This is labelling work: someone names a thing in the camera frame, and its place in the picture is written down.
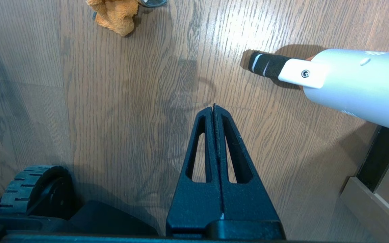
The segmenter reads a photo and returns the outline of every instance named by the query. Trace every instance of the orange cloth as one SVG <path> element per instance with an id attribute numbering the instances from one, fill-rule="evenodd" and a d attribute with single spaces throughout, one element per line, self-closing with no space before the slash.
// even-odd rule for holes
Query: orange cloth
<path id="1" fill-rule="evenodd" d="M 86 3 L 97 12 L 96 22 L 122 36 L 134 29 L 133 16 L 137 14 L 137 0 L 87 0 Z"/>

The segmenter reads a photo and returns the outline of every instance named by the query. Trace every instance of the black plastic bracket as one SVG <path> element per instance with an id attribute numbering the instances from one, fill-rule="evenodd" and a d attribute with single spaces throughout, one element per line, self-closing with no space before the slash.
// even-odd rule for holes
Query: black plastic bracket
<path id="1" fill-rule="evenodd" d="M 166 221 L 166 235 L 226 240 L 285 239 L 280 219 L 244 141 L 225 109 L 198 113 Z M 205 183 L 191 180 L 205 134 Z M 229 182 L 226 141 L 237 183 Z"/>

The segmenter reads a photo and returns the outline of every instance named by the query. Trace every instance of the wooden floor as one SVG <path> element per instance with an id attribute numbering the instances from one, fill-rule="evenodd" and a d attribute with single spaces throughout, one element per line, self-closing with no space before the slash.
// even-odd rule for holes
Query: wooden floor
<path id="1" fill-rule="evenodd" d="M 389 0 L 169 0 L 140 8 L 129 37 L 92 17 L 84 0 L 0 0 L 0 196 L 26 166 L 63 164 L 85 200 L 163 233 L 193 119 L 217 103 L 289 239 L 373 241 L 338 196 L 375 125 L 239 62 L 247 49 L 389 51 Z"/>

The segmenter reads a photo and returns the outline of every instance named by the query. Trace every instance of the screw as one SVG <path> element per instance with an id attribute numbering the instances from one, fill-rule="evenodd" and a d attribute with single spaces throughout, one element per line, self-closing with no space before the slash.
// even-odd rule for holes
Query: screw
<path id="1" fill-rule="evenodd" d="M 303 76 L 303 78 L 307 78 L 308 76 L 310 76 L 310 71 L 308 71 L 308 70 L 302 71 L 301 76 Z"/>

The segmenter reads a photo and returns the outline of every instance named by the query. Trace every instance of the white cylinder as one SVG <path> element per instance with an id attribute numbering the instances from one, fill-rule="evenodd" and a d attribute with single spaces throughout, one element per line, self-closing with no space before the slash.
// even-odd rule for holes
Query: white cylinder
<path id="1" fill-rule="evenodd" d="M 307 98 L 389 128 L 389 53 L 328 49 L 312 62 L 329 72 L 322 88 L 304 87 Z"/>

